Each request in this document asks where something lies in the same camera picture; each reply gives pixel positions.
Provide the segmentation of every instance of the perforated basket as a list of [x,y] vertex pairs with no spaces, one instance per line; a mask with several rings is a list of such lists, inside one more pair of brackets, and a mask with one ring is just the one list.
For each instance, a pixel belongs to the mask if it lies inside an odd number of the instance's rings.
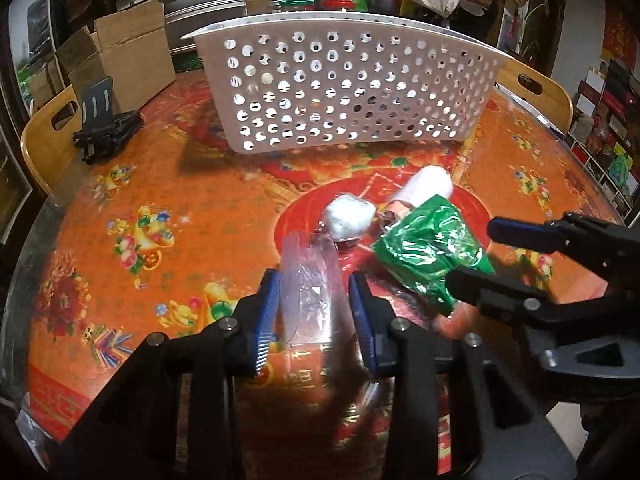
[[265,14],[188,37],[241,153],[464,140],[508,58],[463,34],[359,12]]

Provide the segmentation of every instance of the round table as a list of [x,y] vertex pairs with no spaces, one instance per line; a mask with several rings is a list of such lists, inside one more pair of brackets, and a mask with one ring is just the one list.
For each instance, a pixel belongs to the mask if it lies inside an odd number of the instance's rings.
[[[493,216],[543,222],[572,210],[619,221],[568,148],[497,90],[465,142],[377,142],[266,155],[227,149],[201,71],[178,75],[142,113],[145,126],[121,155],[65,181],[77,189],[65,208],[47,201],[10,291],[5,379],[12,392],[28,392],[31,415],[57,439],[149,332],[180,337],[231,313],[238,298],[256,290],[264,269],[278,265],[282,237],[314,229],[336,194],[350,192],[380,206],[425,165],[449,171],[456,184],[452,202],[498,272],[548,289],[559,303],[599,296],[606,286],[563,256],[488,240]],[[380,276],[366,240],[342,253],[340,262],[345,274],[357,268]],[[422,323],[433,317],[390,278],[372,281],[374,293],[388,297],[399,315]],[[484,322],[466,319],[449,331],[460,336]],[[303,470],[306,477],[325,475],[313,446],[298,443],[328,431],[317,415],[329,404],[336,407],[323,358],[332,348],[285,348],[276,338],[271,350],[268,366],[238,393],[241,415],[254,400],[270,407],[261,417],[247,414],[241,424],[252,476],[267,477],[278,464],[282,476],[283,460],[292,478]],[[503,353],[509,360],[513,352]],[[344,397],[331,428],[337,450],[349,447],[365,420],[373,433],[388,425],[388,402],[368,417],[371,385],[354,376],[359,382],[344,385],[353,395]],[[270,392],[286,392],[291,405],[307,409],[287,420],[282,407],[266,400]],[[444,416],[442,471],[450,458],[447,428]],[[356,476],[379,470],[381,442],[372,441],[376,452],[367,455],[366,466],[342,466]]]

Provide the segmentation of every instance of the wooden chair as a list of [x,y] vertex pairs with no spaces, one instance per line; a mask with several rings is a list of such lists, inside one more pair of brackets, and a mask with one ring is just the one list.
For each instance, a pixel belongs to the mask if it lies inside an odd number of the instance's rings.
[[[67,106],[75,113],[62,127],[56,129],[54,120]],[[72,135],[82,129],[78,99],[72,86],[66,87],[51,101],[38,110],[22,131],[20,150],[34,180],[47,193],[78,156]]]
[[569,131],[574,105],[558,83],[516,59],[507,61],[496,81],[536,107],[562,133]]

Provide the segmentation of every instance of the green mat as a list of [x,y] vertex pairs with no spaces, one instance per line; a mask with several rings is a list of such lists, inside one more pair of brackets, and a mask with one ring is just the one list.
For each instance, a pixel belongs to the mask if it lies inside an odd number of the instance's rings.
[[188,72],[189,70],[202,68],[202,60],[197,52],[175,54],[171,56],[171,59],[174,62],[174,70],[176,72]]

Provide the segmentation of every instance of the screw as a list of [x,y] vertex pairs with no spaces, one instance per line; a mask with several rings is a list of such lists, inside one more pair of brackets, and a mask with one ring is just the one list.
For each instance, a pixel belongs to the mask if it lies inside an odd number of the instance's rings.
[[162,332],[153,332],[146,336],[146,344],[149,346],[160,346],[164,343],[165,335]]
[[540,356],[540,362],[543,366],[548,365],[549,368],[555,368],[556,366],[558,366],[556,357],[551,350],[545,350],[545,353]]
[[222,330],[233,330],[238,326],[238,320],[235,317],[226,316],[218,320],[218,326]]
[[396,317],[391,322],[391,328],[393,328],[394,330],[399,330],[400,332],[404,332],[410,326],[411,321],[405,319],[404,317]]
[[473,348],[476,348],[482,344],[482,338],[475,332],[469,332],[467,335],[465,335],[465,343]]
[[523,301],[524,308],[530,312],[534,312],[540,308],[540,302],[536,298],[527,298]]

